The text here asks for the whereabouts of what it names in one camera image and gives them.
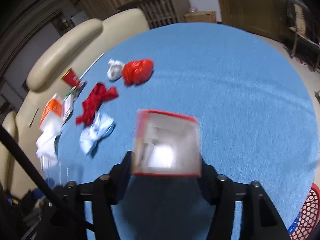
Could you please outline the white stick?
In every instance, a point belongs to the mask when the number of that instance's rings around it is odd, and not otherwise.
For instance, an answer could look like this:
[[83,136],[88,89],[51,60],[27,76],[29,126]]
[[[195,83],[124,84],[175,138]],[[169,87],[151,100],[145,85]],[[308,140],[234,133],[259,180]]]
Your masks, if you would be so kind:
[[84,76],[87,74],[87,72],[96,64],[97,61],[104,55],[104,53],[100,54],[98,58],[95,59],[95,61],[83,72],[83,74],[80,76],[80,80],[84,78]]

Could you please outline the red cloth strip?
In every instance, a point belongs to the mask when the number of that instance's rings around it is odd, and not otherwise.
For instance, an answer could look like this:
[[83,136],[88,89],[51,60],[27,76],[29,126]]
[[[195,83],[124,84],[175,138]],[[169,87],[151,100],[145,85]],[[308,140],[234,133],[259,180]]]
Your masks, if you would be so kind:
[[82,102],[83,113],[76,117],[75,124],[84,124],[85,127],[90,126],[95,118],[95,113],[99,110],[102,103],[111,101],[117,97],[118,91],[116,87],[112,86],[107,89],[103,83],[96,83],[87,99]]

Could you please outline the brown cardboard box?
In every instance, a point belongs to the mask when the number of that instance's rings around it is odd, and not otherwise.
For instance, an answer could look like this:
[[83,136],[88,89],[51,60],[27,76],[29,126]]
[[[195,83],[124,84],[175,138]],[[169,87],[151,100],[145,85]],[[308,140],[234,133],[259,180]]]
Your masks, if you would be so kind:
[[185,14],[187,22],[217,23],[215,11],[196,11]]

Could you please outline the blue table cloth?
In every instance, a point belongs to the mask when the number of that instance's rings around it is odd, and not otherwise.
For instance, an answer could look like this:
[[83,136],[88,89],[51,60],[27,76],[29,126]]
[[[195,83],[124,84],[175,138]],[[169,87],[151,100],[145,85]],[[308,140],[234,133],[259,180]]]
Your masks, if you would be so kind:
[[[119,96],[101,110],[116,127],[92,157],[79,147],[75,118],[109,59],[152,59],[151,79],[140,86],[116,82]],[[85,75],[58,144],[61,160],[82,169],[83,181],[110,170],[131,148],[139,109],[186,114],[200,121],[205,161],[234,181],[258,180],[286,226],[302,207],[318,161],[312,100],[291,64],[272,46],[219,24],[173,24],[142,33],[106,53]]]

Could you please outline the beige leather sofa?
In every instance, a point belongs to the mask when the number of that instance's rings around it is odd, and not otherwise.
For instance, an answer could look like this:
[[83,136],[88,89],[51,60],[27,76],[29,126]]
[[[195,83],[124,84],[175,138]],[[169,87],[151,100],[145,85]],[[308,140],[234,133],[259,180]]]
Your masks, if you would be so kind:
[[27,77],[29,92],[20,109],[7,114],[2,126],[39,171],[36,141],[43,109],[49,99],[62,96],[69,86],[61,80],[67,70],[83,74],[100,55],[123,41],[149,30],[140,9],[119,12],[105,20],[93,18],[77,25],[51,45],[36,61]]

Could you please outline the red paper cup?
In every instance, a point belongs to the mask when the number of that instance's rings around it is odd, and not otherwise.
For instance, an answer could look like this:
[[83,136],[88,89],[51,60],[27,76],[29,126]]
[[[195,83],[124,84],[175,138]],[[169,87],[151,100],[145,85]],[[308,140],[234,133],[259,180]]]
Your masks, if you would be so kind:
[[65,74],[61,77],[61,80],[69,85],[69,87],[80,87],[81,81],[75,74],[74,70],[72,68],[69,68]]

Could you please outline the wooden double door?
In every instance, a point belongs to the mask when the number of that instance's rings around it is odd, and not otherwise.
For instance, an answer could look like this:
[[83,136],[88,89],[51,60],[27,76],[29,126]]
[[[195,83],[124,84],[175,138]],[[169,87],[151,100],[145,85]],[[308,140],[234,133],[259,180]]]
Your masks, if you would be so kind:
[[285,0],[219,0],[222,23],[281,42],[290,36]]

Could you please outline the red mesh trash basket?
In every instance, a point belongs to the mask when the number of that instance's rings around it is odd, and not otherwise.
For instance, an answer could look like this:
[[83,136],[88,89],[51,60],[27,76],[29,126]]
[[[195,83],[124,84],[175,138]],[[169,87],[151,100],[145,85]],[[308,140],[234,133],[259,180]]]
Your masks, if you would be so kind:
[[319,220],[319,187],[313,183],[309,194],[299,212],[297,228],[290,239],[308,239]]

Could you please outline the orange white tissue pack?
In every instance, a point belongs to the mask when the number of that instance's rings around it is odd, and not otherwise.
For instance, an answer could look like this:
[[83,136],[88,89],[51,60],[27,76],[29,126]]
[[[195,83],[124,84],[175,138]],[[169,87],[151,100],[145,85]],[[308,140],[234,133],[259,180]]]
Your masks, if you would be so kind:
[[39,125],[40,130],[44,132],[50,126],[62,127],[64,123],[62,114],[63,99],[59,95],[54,94],[42,112]]

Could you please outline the blue plastic bag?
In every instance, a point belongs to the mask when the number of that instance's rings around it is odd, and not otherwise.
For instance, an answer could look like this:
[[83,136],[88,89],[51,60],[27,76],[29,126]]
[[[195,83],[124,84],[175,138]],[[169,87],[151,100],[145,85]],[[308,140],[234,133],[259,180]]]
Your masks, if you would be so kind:
[[295,220],[293,221],[293,223],[291,224],[291,226],[288,228],[288,233],[289,235],[292,235],[293,232],[295,231],[295,229],[297,228],[298,226],[298,223],[299,223],[299,219],[300,219],[300,215],[298,215]]

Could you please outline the white blue wrapper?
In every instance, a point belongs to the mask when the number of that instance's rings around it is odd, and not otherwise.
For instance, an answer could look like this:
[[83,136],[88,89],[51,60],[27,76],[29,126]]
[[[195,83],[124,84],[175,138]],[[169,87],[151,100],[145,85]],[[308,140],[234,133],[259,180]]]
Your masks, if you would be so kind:
[[106,113],[97,111],[93,123],[84,128],[80,134],[80,148],[85,155],[89,155],[100,139],[108,137],[114,130],[114,119]]

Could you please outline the dark metal chair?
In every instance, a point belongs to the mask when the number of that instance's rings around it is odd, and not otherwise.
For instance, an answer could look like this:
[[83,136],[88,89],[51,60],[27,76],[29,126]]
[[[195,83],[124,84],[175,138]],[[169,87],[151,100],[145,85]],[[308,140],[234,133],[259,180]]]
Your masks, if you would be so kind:
[[[300,59],[309,65],[313,71],[319,68],[319,23],[310,10],[296,3],[286,3],[287,26],[294,33],[292,49],[289,50],[291,58],[300,56]],[[315,62],[310,58],[310,53],[303,56],[297,51],[298,45],[303,44],[316,54]]]

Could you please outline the white tissue stack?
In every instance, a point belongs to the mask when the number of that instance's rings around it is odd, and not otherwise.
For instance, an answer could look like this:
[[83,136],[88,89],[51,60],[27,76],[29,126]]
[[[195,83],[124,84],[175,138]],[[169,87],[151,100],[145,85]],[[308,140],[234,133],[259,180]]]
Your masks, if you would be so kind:
[[57,159],[56,139],[62,131],[62,123],[46,121],[40,125],[42,134],[36,141],[36,155],[41,160],[43,157]]

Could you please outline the red plastic bag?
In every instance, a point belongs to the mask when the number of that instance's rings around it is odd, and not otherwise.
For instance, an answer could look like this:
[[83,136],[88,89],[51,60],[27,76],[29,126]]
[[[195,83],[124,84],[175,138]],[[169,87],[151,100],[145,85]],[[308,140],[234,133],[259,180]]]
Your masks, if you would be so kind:
[[148,81],[153,72],[153,61],[142,59],[130,61],[124,65],[121,72],[126,86],[141,85]]

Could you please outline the wooden radiator cabinet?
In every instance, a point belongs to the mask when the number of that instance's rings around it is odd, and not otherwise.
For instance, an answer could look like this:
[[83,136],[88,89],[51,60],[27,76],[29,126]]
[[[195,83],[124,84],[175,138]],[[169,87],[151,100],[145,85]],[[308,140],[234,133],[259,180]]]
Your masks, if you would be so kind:
[[186,22],[185,14],[191,9],[189,0],[132,0],[118,11],[140,9],[151,29]]

